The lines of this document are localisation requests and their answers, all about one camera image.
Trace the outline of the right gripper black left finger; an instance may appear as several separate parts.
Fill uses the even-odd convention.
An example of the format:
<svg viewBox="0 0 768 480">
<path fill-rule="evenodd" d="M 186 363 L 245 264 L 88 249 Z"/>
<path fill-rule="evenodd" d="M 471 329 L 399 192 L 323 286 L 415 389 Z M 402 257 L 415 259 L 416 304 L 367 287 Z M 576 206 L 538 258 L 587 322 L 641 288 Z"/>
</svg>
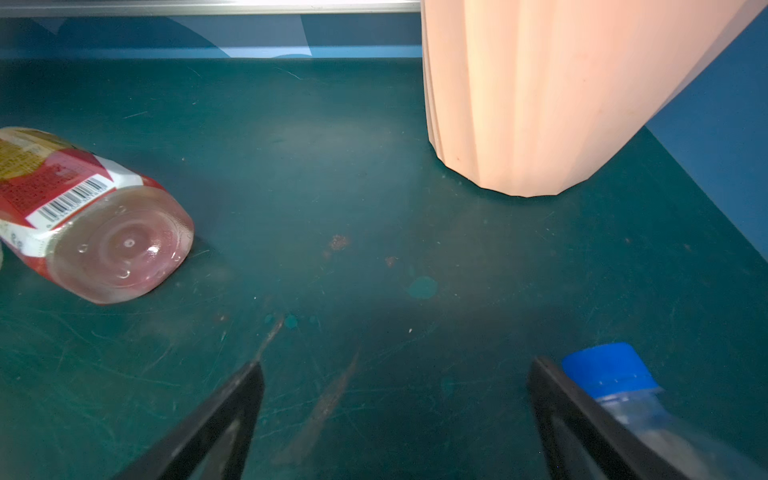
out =
<svg viewBox="0 0 768 480">
<path fill-rule="evenodd" d="M 250 451 L 265 381 L 251 361 L 116 479 L 240 479 Z"/>
</svg>

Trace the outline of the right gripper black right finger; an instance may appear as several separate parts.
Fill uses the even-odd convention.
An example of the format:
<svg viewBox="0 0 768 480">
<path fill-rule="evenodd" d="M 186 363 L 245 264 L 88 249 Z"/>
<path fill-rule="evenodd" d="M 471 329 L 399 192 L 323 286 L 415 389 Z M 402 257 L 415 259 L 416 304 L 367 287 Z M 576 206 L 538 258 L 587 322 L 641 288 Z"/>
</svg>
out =
<svg viewBox="0 0 768 480">
<path fill-rule="evenodd" d="M 552 479 L 683 479 L 546 357 L 527 376 L 535 423 Z"/>
</svg>

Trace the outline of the red yellow label bottle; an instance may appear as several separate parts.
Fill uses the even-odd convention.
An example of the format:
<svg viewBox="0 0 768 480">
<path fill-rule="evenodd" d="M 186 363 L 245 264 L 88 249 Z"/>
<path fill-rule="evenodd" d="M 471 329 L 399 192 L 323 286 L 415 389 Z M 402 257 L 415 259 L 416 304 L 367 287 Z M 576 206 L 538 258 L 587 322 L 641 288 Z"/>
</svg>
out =
<svg viewBox="0 0 768 480">
<path fill-rule="evenodd" d="M 94 304 L 150 292 L 189 254 L 194 224 L 160 184 L 48 132 L 1 130 L 1 240 Z"/>
</svg>

